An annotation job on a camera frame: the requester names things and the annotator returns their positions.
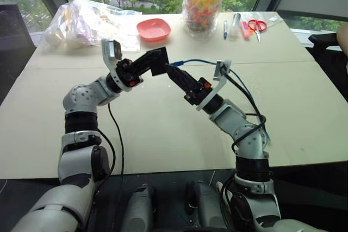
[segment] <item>scissors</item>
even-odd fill
[[[261,42],[260,33],[265,32],[267,23],[262,20],[251,19],[248,21],[248,27],[256,33],[257,41]]]

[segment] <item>clear plastic bag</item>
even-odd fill
[[[183,19],[187,32],[193,37],[210,37],[216,30],[222,0],[184,0]]]
[[[76,49],[100,45],[101,39],[106,38],[118,41],[122,51],[138,52],[136,23],[123,16],[141,14],[90,0],[74,0],[59,7],[43,34],[42,45],[45,50]]]

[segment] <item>pen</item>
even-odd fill
[[[223,22],[223,39],[227,38],[227,20]]]

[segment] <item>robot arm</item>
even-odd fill
[[[61,139],[58,177],[61,182],[47,191],[22,217],[12,232],[73,232],[87,224],[93,197],[110,172],[108,155],[98,131],[97,106],[129,92],[142,82],[141,75],[165,73],[165,47],[148,51],[132,62],[123,59],[120,44],[102,41],[103,59],[110,73],[88,85],[74,86],[64,97],[65,134]]]
[[[185,93],[184,98],[203,109],[222,131],[237,143],[236,174],[228,191],[227,205],[231,207],[234,228],[255,232],[319,232],[296,220],[281,220],[274,183],[270,178],[268,153],[264,151],[268,138],[261,128],[246,119],[246,114],[217,92],[226,82],[223,72],[229,71],[228,61],[218,61],[214,79],[219,84],[212,89],[204,78],[195,80],[190,74],[174,66],[167,66],[167,74]]]

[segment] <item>white table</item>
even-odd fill
[[[142,16],[148,19],[153,16]],[[156,15],[172,33],[165,43],[142,43],[140,53],[166,44],[170,61],[191,58],[232,59],[233,68],[252,92],[272,143],[267,148],[271,166],[315,164],[346,160],[348,106],[289,28],[280,23],[247,42],[222,39],[222,28],[201,43],[182,30],[178,15]],[[219,25],[232,17],[220,14]],[[212,81],[214,66],[183,67],[196,79]],[[69,89],[90,83],[108,71],[100,47],[43,54],[39,47],[0,107],[0,178],[57,177],[60,138],[64,134],[61,101]],[[125,173],[232,168],[231,138],[208,116],[197,112],[166,75],[144,74],[144,83],[122,93],[111,104],[125,142]],[[231,84],[221,90],[245,112],[252,108]],[[99,127],[116,147],[120,145],[107,108],[99,108]]]

